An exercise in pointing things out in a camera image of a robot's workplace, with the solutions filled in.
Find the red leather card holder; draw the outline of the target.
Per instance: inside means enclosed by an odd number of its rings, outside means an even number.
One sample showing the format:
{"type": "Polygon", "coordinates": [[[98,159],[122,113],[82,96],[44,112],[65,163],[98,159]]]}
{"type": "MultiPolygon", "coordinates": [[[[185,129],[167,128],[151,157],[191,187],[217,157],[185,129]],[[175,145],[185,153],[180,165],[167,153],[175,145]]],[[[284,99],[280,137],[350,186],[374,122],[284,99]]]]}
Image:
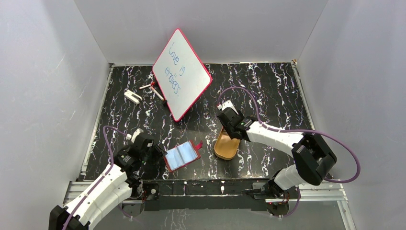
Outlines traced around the red leather card holder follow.
{"type": "Polygon", "coordinates": [[[164,156],[168,171],[173,172],[200,159],[199,150],[202,145],[202,141],[196,145],[193,141],[189,140],[168,150],[164,156]]]}

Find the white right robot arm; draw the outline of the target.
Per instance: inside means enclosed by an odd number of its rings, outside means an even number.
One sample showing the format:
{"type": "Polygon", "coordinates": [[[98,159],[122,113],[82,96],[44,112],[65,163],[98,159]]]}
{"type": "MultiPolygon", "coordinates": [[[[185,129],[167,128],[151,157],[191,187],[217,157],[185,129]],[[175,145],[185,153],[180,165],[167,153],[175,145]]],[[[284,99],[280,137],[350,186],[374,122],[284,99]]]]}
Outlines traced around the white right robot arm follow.
{"type": "Polygon", "coordinates": [[[253,194],[268,194],[283,198],[294,186],[320,185],[337,163],[337,157],[320,134],[277,130],[260,123],[253,117],[245,117],[240,111],[228,107],[217,113],[224,130],[231,139],[260,143],[291,156],[294,164],[278,170],[253,194]]]}

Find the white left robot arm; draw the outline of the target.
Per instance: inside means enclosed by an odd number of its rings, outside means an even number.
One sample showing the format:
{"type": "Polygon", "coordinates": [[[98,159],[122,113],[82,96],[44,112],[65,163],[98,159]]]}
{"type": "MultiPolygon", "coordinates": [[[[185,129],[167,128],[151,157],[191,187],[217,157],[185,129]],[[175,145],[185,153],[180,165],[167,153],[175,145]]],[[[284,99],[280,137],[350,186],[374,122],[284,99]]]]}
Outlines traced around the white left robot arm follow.
{"type": "Polygon", "coordinates": [[[147,190],[138,171],[155,169],[167,154],[146,133],[127,137],[130,144],[113,154],[111,163],[81,194],[63,207],[55,206],[50,230],[91,230],[126,199],[145,199],[147,190]]]}

